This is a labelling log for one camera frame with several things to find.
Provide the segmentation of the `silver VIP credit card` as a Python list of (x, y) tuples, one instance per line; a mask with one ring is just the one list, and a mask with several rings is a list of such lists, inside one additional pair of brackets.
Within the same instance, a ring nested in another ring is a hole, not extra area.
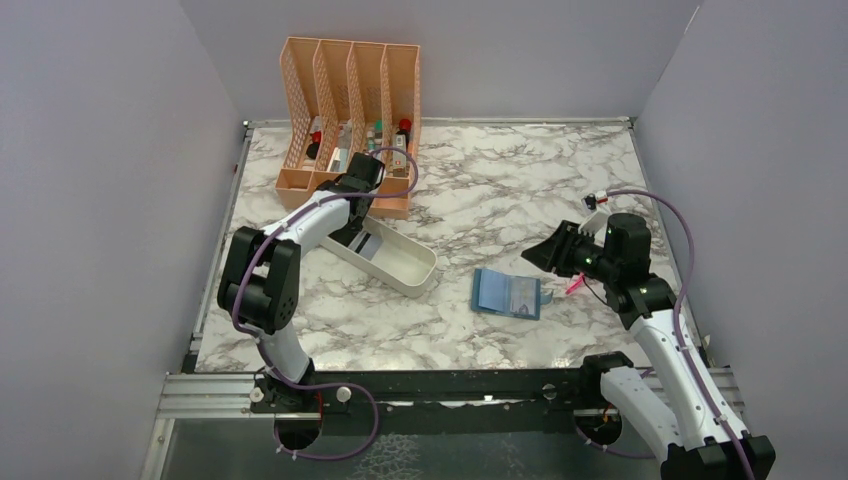
[(530, 277), (512, 277), (509, 282), (510, 313), (515, 316), (535, 318), (538, 313), (538, 290), (538, 279)]

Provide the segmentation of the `teal card holder wallet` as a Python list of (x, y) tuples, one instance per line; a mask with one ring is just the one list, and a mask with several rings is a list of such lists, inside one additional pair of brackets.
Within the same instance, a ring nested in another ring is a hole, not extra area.
[(474, 271), (470, 309), (478, 313), (539, 320), (541, 308), (551, 303), (552, 291), (538, 278), (507, 275), (486, 268)]

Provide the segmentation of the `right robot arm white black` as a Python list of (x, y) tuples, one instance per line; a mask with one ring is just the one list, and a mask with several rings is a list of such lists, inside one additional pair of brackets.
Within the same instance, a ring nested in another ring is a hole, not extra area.
[(644, 218), (610, 215), (598, 245), (563, 221), (522, 258), (560, 277), (600, 282), (607, 305), (648, 357), (658, 397), (621, 352), (587, 357), (577, 380), (587, 405), (615, 406), (650, 446), (663, 479), (764, 479), (776, 460), (765, 435), (753, 435), (722, 395), (685, 332), (677, 297), (650, 270), (651, 231)]

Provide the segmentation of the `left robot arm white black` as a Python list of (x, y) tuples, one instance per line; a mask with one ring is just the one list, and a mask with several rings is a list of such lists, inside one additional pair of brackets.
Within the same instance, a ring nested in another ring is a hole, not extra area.
[(377, 158), (356, 153), (348, 171), (323, 182), (309, 200), (269, 231), (241, 227), (234, 233), (217, 303), (233, 327), (253, 338), (276, 396), (298, 411), (313, 401), (314, 365), (300, 345), (292, 318), (298, 305), (301, 261), (324, 239), (348, 244), (363, 228), (384, 176)]

